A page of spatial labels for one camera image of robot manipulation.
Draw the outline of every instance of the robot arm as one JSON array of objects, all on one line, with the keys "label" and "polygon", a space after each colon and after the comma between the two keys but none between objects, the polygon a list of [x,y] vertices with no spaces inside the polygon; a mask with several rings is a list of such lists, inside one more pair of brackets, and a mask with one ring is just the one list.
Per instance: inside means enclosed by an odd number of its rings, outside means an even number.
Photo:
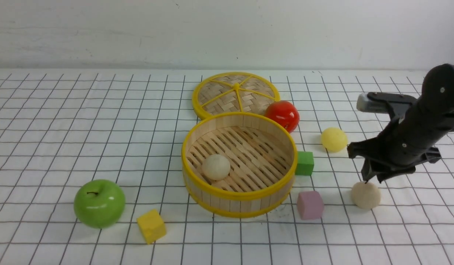
[{"label": "robot arm", "polygon": [[415,172],[415,166],[441,159],[433,147],[454,131],[454,65],[431,69],[422,84],[422,95],[411,96],[370,92],[358,98],[357,109],[386,113],[390,122],[375,137],[348,145],[348,157],[365,158],[364,181],[374,176],[379,183]]}]

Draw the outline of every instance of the white wall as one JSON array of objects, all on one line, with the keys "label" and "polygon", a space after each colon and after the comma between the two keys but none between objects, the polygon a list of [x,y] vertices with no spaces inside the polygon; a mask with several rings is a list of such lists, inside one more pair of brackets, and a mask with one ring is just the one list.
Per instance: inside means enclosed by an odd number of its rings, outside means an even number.
[{"label": "white wall", "polygon": [[454,0],[0,0],[0,67],[429,69]]}]

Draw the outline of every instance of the red tomato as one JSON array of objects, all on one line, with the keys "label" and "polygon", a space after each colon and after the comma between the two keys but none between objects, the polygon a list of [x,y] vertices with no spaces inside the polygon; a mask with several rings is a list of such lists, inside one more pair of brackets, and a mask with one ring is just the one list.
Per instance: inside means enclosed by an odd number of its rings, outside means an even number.
[{"label": "red tomato", "polygon": [[279,123],[289,133],[299,124],[299,112],[296,107],[285,100],[273,102],[265,111],[265,117]]}]

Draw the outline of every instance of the foam cube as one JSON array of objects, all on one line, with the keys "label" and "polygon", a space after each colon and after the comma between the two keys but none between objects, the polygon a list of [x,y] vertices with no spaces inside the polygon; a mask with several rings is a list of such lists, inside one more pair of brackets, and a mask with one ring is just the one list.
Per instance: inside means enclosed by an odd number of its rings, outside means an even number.
[{"label": "foam cube", "polygon": [[137,224],[147,244],[155,242],[167,233],[165,222],[162,220],[156,209],[153,209],[137,218]]},{"label": "foam cube", "polygon": [[323,208],[323,200],[317,191],[302,191],[297,196],[297,210],[302,220],[321,218]]},{"label": "foam cube", "polygon": [[311,176],[314,170],[314,154],[312,152],[299,151],[297,153],[296,175]]}]

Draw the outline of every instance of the steamer basket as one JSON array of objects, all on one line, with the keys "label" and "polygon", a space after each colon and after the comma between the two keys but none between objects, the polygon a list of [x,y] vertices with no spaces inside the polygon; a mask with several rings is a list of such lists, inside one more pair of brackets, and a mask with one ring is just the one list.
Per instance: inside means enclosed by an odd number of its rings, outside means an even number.
[{"label": "steamer basket", "polygon": [[193,91],[193,109],[199,119],[226,112],[263,115],[266,108],[279,101],[276,87],[255,74],[231,72],[202,81]]},{"label": "steamer basket", "polygon": [[[201,169],[209,155],[230,161],[229,175],[208,179]],[[197,124],[182,146],[183,178],[203,208],[231,218],[250,218],[278,207],[289,195],[297,149],[279,124],[254,113],[230,112]]]}]

